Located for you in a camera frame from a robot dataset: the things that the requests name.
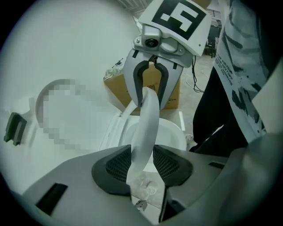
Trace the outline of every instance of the white wall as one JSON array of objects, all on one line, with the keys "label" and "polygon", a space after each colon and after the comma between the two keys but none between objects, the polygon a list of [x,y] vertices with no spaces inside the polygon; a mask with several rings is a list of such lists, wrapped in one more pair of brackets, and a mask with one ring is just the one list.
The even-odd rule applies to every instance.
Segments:
[{"label": "white wall", "polygon": [[211,9],[211,10],[216,10],[218,12],[221,11],[220,7],[219,7],[219,4],[218,4],[218,0],[212,0],[207,8]]},{"label": "white wall", "polygon": [[132,16],[114,0],[37,2],[0,53],[0,108],[61,78],[89,80],[109,100],[105,70],[126,58],[136,36]]},{"label": "white wall", "polygon": [[230,0],[218,0],[218,4],[220,7],[220,13],[221,13],[221,22],[222,25],[225,24],[225,20],[229,14],[230,11]]}]

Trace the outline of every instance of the cardboard box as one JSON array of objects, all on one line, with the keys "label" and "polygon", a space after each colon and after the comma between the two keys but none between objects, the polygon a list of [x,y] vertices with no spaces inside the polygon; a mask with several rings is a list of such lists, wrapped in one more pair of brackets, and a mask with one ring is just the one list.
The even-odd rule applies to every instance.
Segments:
[{"label": "cardboard box", "polygon": [[[147,86],[158,92],[160,84],[161,72],[154,67],[154,64],[150,64],[149,68],[143,72],[143,86]],[[112,91],[112,93],[118,98],[118,100],[127,107],[131,101],[131,97],[126,87],[124,75],[117,75],[104,80],[104,83]],[[180,79],[177,82],[170,99],[168,100],[164,109],[176,109],[179,105],[180,98]]]}]

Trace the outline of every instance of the toilet seat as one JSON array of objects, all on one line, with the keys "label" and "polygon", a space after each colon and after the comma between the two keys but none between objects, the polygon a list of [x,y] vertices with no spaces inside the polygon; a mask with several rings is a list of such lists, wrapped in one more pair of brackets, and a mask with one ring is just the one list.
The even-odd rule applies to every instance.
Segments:
[{"label": "toilet seat", "polygon": [[[38,114],[41,104],[46,105],[46,102],[49,102],[48,106],[53,106],[53,110],[60,111],[61,116],[64,116],[64,114],[67,113],[64,112],[64,110],[68,109],[68,106],[66,106],[67,100],[69,100],[69,104],[71,104],[70,98],[72,98],[72,92],[74,98],[81,98],[77,100],[77,103],[78,101],[83,102],[84,98],[87,98],[84,103],[81,103],[81,108],[91,106],[88,108],[88,111],[92,112],[90,116],[94,121],[89,122],[90,127],[99,123],[99,127],[92,130],[92,140],[95,142],[90,142],[89,147],[85,149],[83,149],[82,146],[77,146],[79,148],[72,148],[72,146],[70,146],[72,141],[69,141],[67,146],[62,143],[54,142],[54,136],[52,137],[49,133],[46,133],[46,128],[42,126]],[[47,99],[44,98],[46,93],[49,93]],[[13,146],[12,142],[5,143],[4,141],[1,141],[0,143],[2,152],[1,166],[3,167],[2,171],[6,176],[5,179],[10,188],[20,194],[39,178],[68,159],[101,151],[110,147],[130,144],[139,121],[139,116],[131,116],[129,115],[131,112],[127,113],[126,111],[122,113],[112,104],[101,102],[96,94],[84,90],[83,84],[76,83],[74,80],[59,79],[49,83],[38,94],[37,98],[35,96],[35,99],[37,99],[35,109],[32,109],[33,105],[30,101],[31,99],[32,98],[29,98],[29,101],[27,101],[31,117],[27,119],[29,127],[26,127],[25,129],[25,140],[23,143],[16,147]],[[85,115],[83,118],[74,117],[74,120],[88,120],[85,117]],[[53,118],[53,120],[53,124],[56,124],[57,122],[64,122],[65,118]],[[5,131],[5,123],[0,126],[2,127],[1,132]],[[60,131],[60,129],[60,127],[53,128],[53,132]],[[184,134],[179,127],[165,119],[159,120],[156,144],[163,144],[181,150],[186,150],[187,145]],[[157,172],[153,165],[152,156],[145,171]]]}]

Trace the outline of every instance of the person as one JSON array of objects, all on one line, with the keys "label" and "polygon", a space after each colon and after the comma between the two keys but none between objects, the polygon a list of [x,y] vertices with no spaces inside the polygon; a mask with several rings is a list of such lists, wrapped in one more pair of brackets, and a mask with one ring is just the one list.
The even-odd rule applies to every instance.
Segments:
[{"label": "person", "polygon": [[[211,1],[194,2],[206,8]],[[272,30],[280,14],[271,4],[253,1],[219,0],[219,5],[226,19],[214,66],[193,118],[197,145],[190,151],[228,157],[234,149],[266,133],[252,99],[280,59],[282,51],[276,50],[279,39]]]},{"label": "person", "polygon": [[217,19],[216,22],[218,27],[222,27],[221,20]]}]

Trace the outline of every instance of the black mesh vent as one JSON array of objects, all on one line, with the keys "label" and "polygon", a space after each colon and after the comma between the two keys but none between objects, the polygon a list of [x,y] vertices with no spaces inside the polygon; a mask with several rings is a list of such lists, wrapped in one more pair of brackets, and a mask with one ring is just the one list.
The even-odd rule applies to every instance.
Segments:
[{"label": "black mesh vent", "polygon": [[106,164],[106,171],[121,182],[126,182],[131,166],[131,149],[122,152]]},{"label": "black mesh vent", "polygon": [[157,149],[153,151],[153,163],[162,179],[169,177],[179,169],[179,163]]}]

